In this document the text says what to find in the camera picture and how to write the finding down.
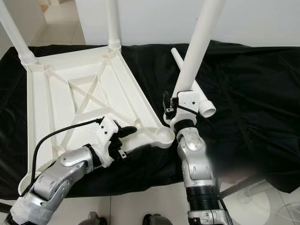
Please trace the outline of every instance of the wrinkled black cloth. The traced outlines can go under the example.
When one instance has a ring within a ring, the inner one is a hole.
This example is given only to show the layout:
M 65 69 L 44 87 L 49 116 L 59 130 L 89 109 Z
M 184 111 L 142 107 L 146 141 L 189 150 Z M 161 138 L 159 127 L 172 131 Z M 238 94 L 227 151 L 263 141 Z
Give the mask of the wrinkled black cloth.
M 96 46 L 31 47 L 37 57 Z M 187 44 L 123 46 L 122 55 L 163 123 L 162 95 L 172 92 Z M 258 47 L 211 41 L 196 77 L 217 108 L 200 136 L 216 173 L 255 165 L 277 189 L 300 186 L 300 48 Z M 118 195 L 182 181 L 176 142 L 168 149 L 142 146 L 122 164 L 85 176 L 69 196 Z M 27 172 L 26 71 L 14 48 L 0 61 L 0 198 L 15 199 Z

